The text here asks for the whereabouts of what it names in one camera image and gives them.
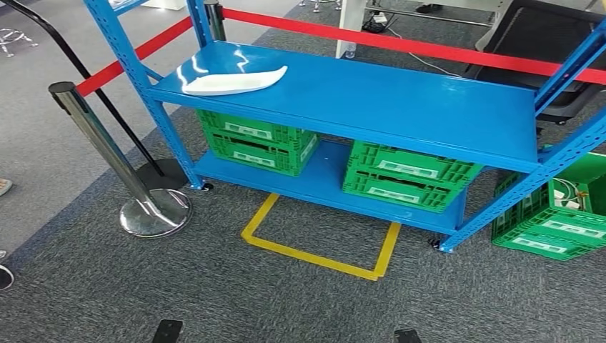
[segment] shoe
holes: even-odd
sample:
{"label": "shoe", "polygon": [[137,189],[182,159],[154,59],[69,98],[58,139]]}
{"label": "shoe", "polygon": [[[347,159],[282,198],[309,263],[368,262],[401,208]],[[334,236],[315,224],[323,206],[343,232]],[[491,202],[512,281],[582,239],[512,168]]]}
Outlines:
{"label": "shoe", "polygon": [[442,9],[442,7],[443,7],[442,5],[436,5],[436,4],[423,4],[419,7],[417,7],[417,9],[415,9],[415,11],[418,13],[428,14],[428,13],[439,11],[440,9]]}
{"label": "shoe", "polygon": [[0,179],[0,197],[2,194],[9,191],[9,189],[13,186],[13,181],[7,179]]}
{"label": "shoe", "polygon": [[13,284],[13,281],[15,281],[13,273],[0,264],[0,291],[9,288]]}

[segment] crate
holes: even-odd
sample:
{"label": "crate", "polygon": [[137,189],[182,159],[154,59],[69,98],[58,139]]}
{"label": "crate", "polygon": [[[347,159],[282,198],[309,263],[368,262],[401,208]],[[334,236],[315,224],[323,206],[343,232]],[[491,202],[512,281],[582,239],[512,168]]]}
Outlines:
{"label": "crate", "polygon": [[[605,174],[606,156],[587,154],[556,176],[574,182],[580,191],[589,193],[583,198],[584,211],[557,206],[554,190],[566,191],[559,181],[551,180],[493,221],[493,238],[523,224],[537,234],[569,239],[591,247],[606,246],[606,199],[601,197],[606,192]],[[513,174],[506,179],[496,193],[505,190],[518,176]]]}
{"label": "crate", "polygon": [[353,168],[347,169],[343,191],[432,212],[444,211],[456,196],[449,189]]}
{"label": "crate", "polygon": [[294,142],[291,150],[272,144],[245,141],[240,136],[206,131],[207,141],[217,157],[248,164],[281,174],[297,177],[318,147],[319,138],[311,135],[308,141]]}
{"label": "crate", "polygon": [[492,240],[494,245],[532,252],[550,259],[566,261],[595,250],[595,247],[578,242],[534,233],[518,226],[502,237]]}
{"label": "crate", "polygon": [[354,141],[348,165],[357,170],[455,191],[463,190],[482,170],[480,164],[365,141]]}
{"label": "crate", "polygon": [[213,111],[197,109],[196,114],[205,131],[228,134],[259,144],[273,144],[280,149],[290,150],[293,144],[308,142],[316,133],[290,126],[267,123],[260,120],[230,116]]}

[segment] yellow floor tape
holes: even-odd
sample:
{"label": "yellow floor tape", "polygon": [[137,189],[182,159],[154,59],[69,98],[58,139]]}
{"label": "yellow floor tape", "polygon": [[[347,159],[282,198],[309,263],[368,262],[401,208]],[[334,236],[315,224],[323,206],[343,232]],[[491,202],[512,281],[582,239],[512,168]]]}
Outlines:
{"label": "yellow floor tape", "polygon": [[291,247],[286,247],[278,243],[254,237],[253,234],[255,230],[257,230],[261,222],[263,222],[263,219],[265,218],[269,210],[272,209],[276,200],[278,200],[279,197],[280,195],[271,193],[267,197],[267,199],[265,199],[265,202],[263,203],[263,205],[261,205],[257,213],[252,217],[252,219],[250,219],[250,222],[246,225],[246,227],[244,228],[244,230],[242,230],[241,233],[242,238],[244,238],[246,242],[256,247],[277,252],[278,254],[283,254],[288,257],[294,257],[295,259],[301,259],[309,263],[317,264],[319,266],[323,266],[330,269],[335,269],[339,272],[344,272],[372,281],[377,281],[379,277],[383,277],[385,275],[387,265],[389,264],[389,259],[391,259],[392,252],[394,251],[394,246],[396,244],[396,239],[399,234],[399,228],[401,227],[401,224],[391,223],[391,225],[389,226],[387,236],[383,241],[383,247],[381,248],[381,252],[379,253],[379,258],[377,259],[377,264],[374,266],[374,269],[363,269],[356,266],[352,266],[351,264],[345,264],[342,262],[334,261],[332,259],[327,259],[326,257],[310,254],[308,252],[302,252]]}

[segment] white cable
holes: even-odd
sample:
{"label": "white cable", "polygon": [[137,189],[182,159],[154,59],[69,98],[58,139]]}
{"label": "white cable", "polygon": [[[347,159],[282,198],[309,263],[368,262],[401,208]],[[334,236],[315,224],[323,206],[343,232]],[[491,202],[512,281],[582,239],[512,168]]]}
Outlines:
{"label": "white cable", "polygon": [[568,191],[568,196],[570,198],[567,199],[561,199],[561,202],[569,202],[572,200],[579,200],[579,205],[581,205],[581,210],[584,211],[585,210],[585,199],[583,199],[584,197],[582,197],[580,195],[580,191],[577,187],[576,184],[574,184],[574,182],[571,182],[569,180],[566,179],[558,179],[558,178],[554,178],[555,181],[558,181],[561,184],[564,184],[566,186],[566,189]]}
{"label": "white cable", "polygon": [[[391,27],[388,27],[387,29],[389,30],[389,32],[393,33],[396,37],[402,39],[402,36],[400,34],[398,34],[396,31],[394,31]],[[436,66],[434,64],[431,64],[431,63],[429,63],[427,61],[424,61],[422,58],[418,57],[417,55],[413,54],[412,52],[409,52],[408,54],[410,56],[416,58],[419,62],[425,64],[426,66],[430,66],[432,68],[435,68],[435,69],[441,71],[444,74],[447,74],[447,75],[450,75],[450,76],[456,76],[456,77],[460,77],[460,78],[463,77],[463,76],[460,76],[459,74],[451,73],[448,70],[444,70],[444,69],[442,69],[442,68],[440,68],[440,67],[438,67],[438,66]]]}

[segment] plastic bottle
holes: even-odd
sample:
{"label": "plastic bottle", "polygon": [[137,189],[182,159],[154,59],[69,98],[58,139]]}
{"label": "plastic bottle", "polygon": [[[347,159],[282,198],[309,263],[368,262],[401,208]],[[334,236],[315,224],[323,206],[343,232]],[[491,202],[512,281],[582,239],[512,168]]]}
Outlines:
{"label": "plastic bottle", "polygon": [[347,43],[347,50],[345,51],[346,59],[353,59],[356,56],[356,44],[354,42]]}

